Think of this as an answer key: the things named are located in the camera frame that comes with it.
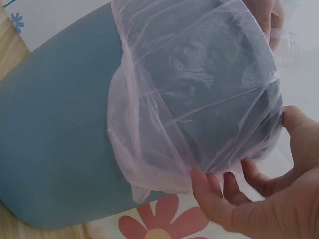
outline plastic bag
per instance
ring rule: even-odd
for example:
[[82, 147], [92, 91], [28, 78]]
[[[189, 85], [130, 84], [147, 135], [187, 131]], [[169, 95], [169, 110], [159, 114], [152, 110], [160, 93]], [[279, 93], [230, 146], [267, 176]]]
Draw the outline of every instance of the plastic bag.
[[190, 171], [259, 159], [281, 130], [267, 41], [241, 0], [112, 0], [122, 63], [108, 134], [133, 199], [191, 192]]

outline clear plastic bottle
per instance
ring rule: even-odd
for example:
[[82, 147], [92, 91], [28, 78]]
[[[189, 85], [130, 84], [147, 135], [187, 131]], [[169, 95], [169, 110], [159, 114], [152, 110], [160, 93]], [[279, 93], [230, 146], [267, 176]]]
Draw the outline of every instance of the clear plastic bottle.
[[272, 28], [270, 46], [279, 68], [295, 68], [299, 58], [298, 39], [294, 33]]

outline finger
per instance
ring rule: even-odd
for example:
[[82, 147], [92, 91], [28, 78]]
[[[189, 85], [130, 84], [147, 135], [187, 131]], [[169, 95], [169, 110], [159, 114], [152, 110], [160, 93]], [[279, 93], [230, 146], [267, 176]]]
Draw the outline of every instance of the finger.
[[283, 176], [269, 179], [266, 175], [260, 173], [257, 166], [250, 160], [244, 159], [241, 164], [247, 183], [265, 198], [289, 187], [293, 182], [292, 170]]
[[271, 13], [273, 11], [274, 4], [274, 0], [256, 1], [256, 20], [268, 42], [270, 39]]
[[208, 183], [209, 183], [209, 186], [210, 186], [211, 190], [214, 193], [216, 193], [217, 196], [222, 198], [223, 194], [221, 192], [220, 185], [219, 185], [217, 177], [214, 174], [208, 174], [207, 175], [207, 180], [208, 180]]
[[251, 202], [246, 195], [239, 190], [235, 175], [231, 172], [224, 174], [224, 198], [236, 206]]
[[284, 108], [283, 127], [291, 135], [296, 128], [306, 123], [315, 123], [312, 119], [307, 117], [295, 106], [286, 106]]
[[235, 206], [226, 199], [216, 195], [210, 188], [206, 175], [200, 169], [192, 170], [193, 192], [199, 206], [207, 218], [220, 224], [227, 231], [240, 232], [247, 236], [255, 236], [261, 227], [271, 225], [265, 219], [272, 210], [266, 208], [263, 201], [244, 203]]
[[193, 193], [199, 206], [211, 221], [231, 226], [231, 218], [236, 206], [211, 190], [206, 175], [197, 168], [192, 170]]

